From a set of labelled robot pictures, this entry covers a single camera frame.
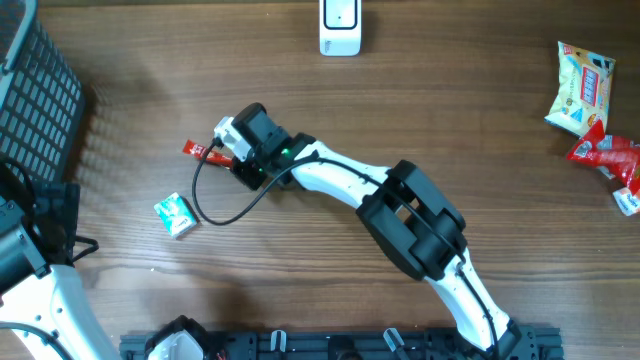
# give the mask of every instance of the red snack bag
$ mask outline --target red snack bag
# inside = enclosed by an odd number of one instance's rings
[[[567,159],[593,167],[606,166],[632,194],[640,191],[640,147],[623,137],[605,135],[601,121],[576,143]]]
[[[184,145],[182,152],[188,155],[193,155],[196,159],[202,159],[202,154],[207,150],[206,146],[202,146],[200,144],[196,144],[191,140],[187,140],[187,143]],[[231,158],[228,158],[221,153],[212,150],[209,155],[207,155],[207,162],[209,164],[224,166],[227,168],[231,167]]]

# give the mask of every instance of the table top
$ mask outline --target table top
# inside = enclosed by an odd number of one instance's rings
[[[114,344],[184,314],[207,328],[379,330],[454,326],[426,284],[382,254],[353,209],[276,190],[226,227],[180,240],[153,205],[191,200],[187,139],[263,103],[290,133],[374,164],[416,163],[465,216],[475,267],[522,324],[562,329],[568,359],[640,357],[640,217],[620,185],[569,163],[576,138],[544,123],[557,41],[618,60],[608,130],[640,140],[637,3],[533,0],[366,4],[362,53],[323,57],[318,6],[222,4],[42,9],[95,93],[71,171],[77,264]],[[199,201],[228,218],[255,193],[205,167]],[[0,359],[28,358],[13,336]]]

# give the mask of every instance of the wire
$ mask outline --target wire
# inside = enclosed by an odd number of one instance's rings
[[[258,194],[258,196],[256,196],[253,201],[251,201],[249,203],[249,205],[247,205],[247,207],[245,207],[242,211],[240,211],[236,216],[232,217],[231,219],[225,220],[225,221],[216,221],[213,220],[211,218],[209,218],[207,215],[204,214],[204,212],[202,211],[202,209],[200,208],[200,204],[198,203],[198,197],[196,195],[196,185],[198,183],[198,176],[200,175],[200,170],[202,169],[202,166],[205,163],[205,160],[207,158],[207,156],[209,155],[209,153],[211,152],[211,150],[213,150],[213,148],[217,145],[219,145],[220,142],[218,141],[218,139],[216,138],[214,141],[211,142],[211,145],[209,146],[209,148],[207,148],[207,150],[202,154],[202,158],[200,159],[200,162],[198,163],[198,167],[196,168],[195,173],[193,174],[193,182],[191,184],[191,195],[193,196],[193,205],[196,208],[196,211],[198,212],[198,214],[208,223],[216,225],[216,226],[224,226],[224,225],[229,225],[231,223],[234,223],[238,220],[240,220],[243,216],[245,216],[249,211],[251,211],[251,209],[253,209],[253,207],[269,192],[269,190],[271,190],[271,188],[273,188],[278,181],[284,177],[286,174],[288,174],[289,172],[291,172],[293,169],[305,165],[305,164],[309,164],[309,163],[314,163],[314,162],[318,162],[318,163],[327,163],[327,164],[332,164],[332,165],[336,165],[339,166],[345,170],[348,170],[350,172],[352,172],[353,174],[357,175],[358,177],[362,178],[365,182],[370,182],[373,185],[376,185],[378,188],[382,189],[386,194],[388,194],[389,196],[391,196],[395,201],[397,201],[401,206],[403,206],[404,208],[406,208],[411,215],[413,215],[415,218],[417,218],[427,229],[429,229],[438,240],[440,240],[440,242],[442,242],[445,246],[447,246],[447,248],[449,248],[449,250],[451,250],[454,254],[456,254],[460,260],[462,260],[462,263],[466,264],[467,259],[464,257],[464,255],[462,254],[462,251],[459,249],[456,249],[455,246],[453,246],[451,244],[450,241],[448,241],[447,239],[445,239],[444,236],[442,236],[442,234],[436,232],[433,227],[420,215],[418,214],[418,212],[411,206],[409,205],[406,201],[404,201],[404,199],[402,199],[395,191],[388,189],[384,184],[380,183],[377,180],[374,180],[373,178],[371,178],[369,175],[364,174],[354,168],[352,168],[349,165],[343,164],[339,161],[335,161],[332,159],[325,159],[325,158],[321,158],[318,157],[317,153],[314,153],[312,155],[309,155],[307,157],[304,157],[300,160],[295,161],[292,165],[290,165],[289,167],[287,167],[286,169],[282,170],[280,173],[278,173],[278,175],[276,175],[271,182],[269,182],[269,184],[267,184],[267,186],[264,187],[264,189],[262,189],[262,191]]]
[[[47,334],[46,332],[38,329],[37,327],[33,327],[25,324],[19,324],[19,323],[12,323],[12,322],[0,322],[0,329],[25,331],[29,334],[33,334],[39,337],[45,346],[51,345],[51,348],[53,348],[53,350],[55,350],[55,352],[58,353],[58,356],[60,356],[62,360],[73,360],[71,355],[69,355],[69,353],[62,347],[62,345],[60,344],[60,342],[58,342],[56,337]]]
[[[464,284],[467,286],[467,288],[469,288],[469,291],[471,291],[471,294],[476,299],[478,304],[480,304],[480,307],[482,308],[482,312],[484,313],[484,316],[487,318],[487,322],[489,323],[489,329],[491,330],[491,337],[493,339],[493,359],[500,360],[500,345],[498,342],[498,334],[496,332],[496,326],[493,323],[493,317],[491,316],[489,309],[487,309],[487,306],[484,304],[484,302],[480,298],[480,295],[478,295],[478,292],[476,291],[476,289],[473,287],[473,285],[471,285],[471,282],[467,278],[467,275],[465,275],[464,271],[462,271],[462,268],[459,268],[457,273],[458,273],[458,276],[460,276],[460,278],[462,279],[462,281],[464,281]]]
[[[83,257],[92,254],[96,251],[98,251],[98,249],[100,249],[100,245],[98,245],[98,241],[94,240],[94,239],[89,239],[83,236],[76,236],[76,242],[80,242],[83,244],[87,244],[90,245],[89,248],[82,250],[78,255],[74,256],[73,259],[71,259],[71,262],[76,262],[80,259],[82,259]]]
[[[25,169],[24,166],[22,166],[22,164],[20,164],[17,160],[12,159],[12,158],[8,157],[7,155],[2,155],[0,157],[0,162],[5,163],[5,164],[9,164],[9,165],[15,167],[16,169],[18,169],[18,171],[20,172],[20,174],[24,178],[24,184],[27,187],[27,190],[29,190],[29,192],[31,193],[31,196],[33,196],[33,200],[35,201],[36,192],[33,189],[33,183],[31,182],[31,178],[29,178],[29,172],[27,171],[27,169]]]

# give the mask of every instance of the black cable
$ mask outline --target black cable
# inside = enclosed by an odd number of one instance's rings
[[[458,250],[455,248],[455,246],[453,246],[451,244],[451,242],[449,242],[447,239],[445,239],[444,236],[442,236],[442,234],[436,232],[433,227],[425,220],[422,218],[422,216],[420,216],[420,214],[418,214],[418,212],[411,206],[409,205],[406,201],[404,201],[404,199],[402,199],[400,197],[400,195],[398,195],[395,191],[392,191],[391,189],[388,189],[386,186],[384,186],[384,184],[380,183],[379,181],[376,181],[374,179],[372,179],[369,175],[364,174],[354,168],[352,168],[349,165],[343,164],[339,161],[335,161],[332,159],[325,159],[325,158],[321,158],[318,157],[317,153],[315,155],[309,155],[307,157],[304,157],[296,162],[294,162],[291,166],[287,167],[286,169],[282,170],[280,173],[278,173],[278,175],[276,175],[269,184],[267,184],[267,186],[265,186],[264,189],[262,189],[262,191],[258,194],[258,196],[255,197],[255,199],[253,199],[253,201],[251,201],[251,203],[249,203],[249,205],[247,205],[247,207],[244,208],[244,210],[240,211],[236,216],[232,217],[229,220],[225,220],[225,221],[215,221],[212,220],[211,218],[209,218],[207,215],[204,214],[204,212],[202,211],[202,209],[200,208],[200,205],[198,203],[198,197],[196,195],[196,185],[198,183],[198,176],[200,175],[200,170],[202,169],[202,166],[205,163],[205,160],[207,158],[207,156],[209,155],[209,153],[211,152],[211,150],[213,150],[213,148],[215,146],[218,146],[220,144],[219,140],[216,138],[213,142],[211,142],[211,145],[209,146],[209,148],[207,148],[207,150],[202,154],[202,158],[200,159],[200,162],[198,163],[198,167],[196,168],[195,173],[193,174],[193,182],[191,183],[191,195],[193,196],[193,206],[195,207],[196,211],[198,212],[198,214],[208,223],[216,225],[216,226],[224,226],[224,225],[229,225],[233,222],[238,221],[239,219],[241,219],[243,216],[245,216],[249,211],[251,211],[251,209],[267,194],[267,192],[269,192],[269,190],[271,190],[271,188],[273,188],[278,181],[285,176],[286,174],[288,174],[291,170],[305,165],[305,164],[309,164],[309,163],[313,163],[313,162],[319,162],[319,163],[327,163],[327,164],[332,164],[332,165],[336,165],[339,166],[345,170],[348,170],[350,172],[352,172],[353,174],[357,175],[358,177],[362,178],[365,182],[370,182],[373,185],[378,186],[378,188],[382,189],[386,194],[388,194],[389,196],[391,196],[394,200],[396,200],[401,206],[403,206],[404,208],[406,208],[411,215],[413,215],[414,217],[416,217],[427,229],[429,229],[435,236],[436,238],[438,238],[438,240],[440,240],[444,245],[446,245],[449,250],[451,250],[454,254],[456,254],[460,260],[462,260],[463,263],[466,264],[467,259],[464,257],[464,255],[462,254],[461,250]]]
[[[83,236],[76,236],[76,242],[80,242],[83,244],[87,244],[90,245],[88,248],[82,250],[78,255],[74,256],[73,259],[71,259],[71,262],[76,262],[80,259],[82,259],[83,257],[92,254],[96,251],[98,251],[98,249],[100,249],[100,245],[98,245],[98,241],[94,240],[94,239],[89,239]]]
[[[60,342],[58,342],[58,340],[54,336],[47,334],[37,327],[12,322],[0,322],[0,329],[25,331],[29,334],[33,334],[39,337],[45,346],[51,345],[51,348],[53,348],[53,350],[58,353],[58,356],[60,356],[62,360],[73,360],[71,355],[69,355],[69,353],[62,347]]]
[[[29,178],[29,172],[27,172],[27,169],[25,169],[24,166],[22,166],[22,164],[20,164],[17,160],[12,159],[12,158],[8,157],[7,155],[0,156],[0,162],[5,163],[5,164],[9,164],[9,165],[15,167],[16,169],[18,169],[18,171],[20,172],[20,174],[24,178],[24,184],[27,187],[27,190],[31,193],[31,196],[33,196],[33,200],[35,201],[36,192],[35,192],[35,190],[33,188],[33,183],[31,182],[31,178]]]
[[[464,284],[467,286],[467,288],[469,288],[469,291],[471,291],[471,294],[476,299],[478,304],[480,304],[482,312],[484,313],[484,316],[487,318],[487,322],[489,323],[489,329],[491,330],[491,337],[493,339],[493,359],[500,360],[500,345],[498,342],[496,326],[493,323],[493,317],[491,316],[489,309],[487,309],[487,306],[484,304],[484,301],[482,301],[482,299],[480,298],[480,295],[478,295],[476,289],[473,287],[473,285],[471,285],[471,282],[467,278],[467,275],[465,275],[464,271],[462,271],[462,268],[458,269],[457,274],[458,276],[460,276],[462,281],[464,281]]]

